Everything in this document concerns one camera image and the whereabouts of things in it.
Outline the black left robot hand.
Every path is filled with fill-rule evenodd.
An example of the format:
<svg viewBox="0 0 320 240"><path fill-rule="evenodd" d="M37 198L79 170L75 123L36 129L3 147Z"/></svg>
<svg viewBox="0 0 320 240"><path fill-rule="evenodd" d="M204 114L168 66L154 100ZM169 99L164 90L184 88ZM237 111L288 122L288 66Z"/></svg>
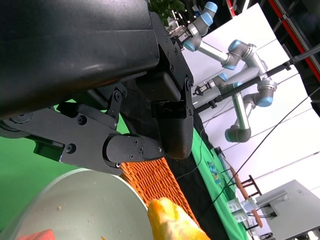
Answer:
<svg viewBox="0 0 320 240"><path fill-rule="evenodd" d="M160 141L117 131L123 82L151 103ZM121 163L192 149L192 73L145 0L3 0L0 134L34 152L120 175Z"/></svg>

